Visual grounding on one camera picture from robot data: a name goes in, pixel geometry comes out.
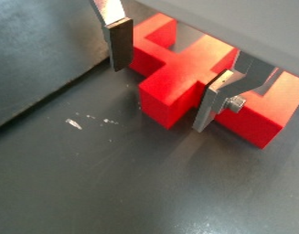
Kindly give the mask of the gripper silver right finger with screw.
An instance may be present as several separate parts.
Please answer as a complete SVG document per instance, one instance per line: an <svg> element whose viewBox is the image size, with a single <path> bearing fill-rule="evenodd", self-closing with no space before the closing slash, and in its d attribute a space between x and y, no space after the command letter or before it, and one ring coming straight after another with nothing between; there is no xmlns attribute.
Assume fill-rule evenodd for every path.
<svg viewBox="0 0 299 234"><path fill-rule="evenodd" d="M241 94L261 87L276 72L275 65L241 51L233 68L225 69L208 84L194 130L201 133L224 110L240 112L246 103Z"/></svg>

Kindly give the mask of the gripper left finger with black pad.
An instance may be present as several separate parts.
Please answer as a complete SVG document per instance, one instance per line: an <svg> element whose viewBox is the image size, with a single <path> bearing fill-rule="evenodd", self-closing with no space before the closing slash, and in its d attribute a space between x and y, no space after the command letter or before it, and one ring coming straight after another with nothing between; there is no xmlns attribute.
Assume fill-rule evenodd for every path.
<svg viewBox="0 0 299 234"><path fill-rule="evenodd" d="M122 0L92 0L109 46L110 64L116 71L134 59L134 19L126 16Z"/></svg>

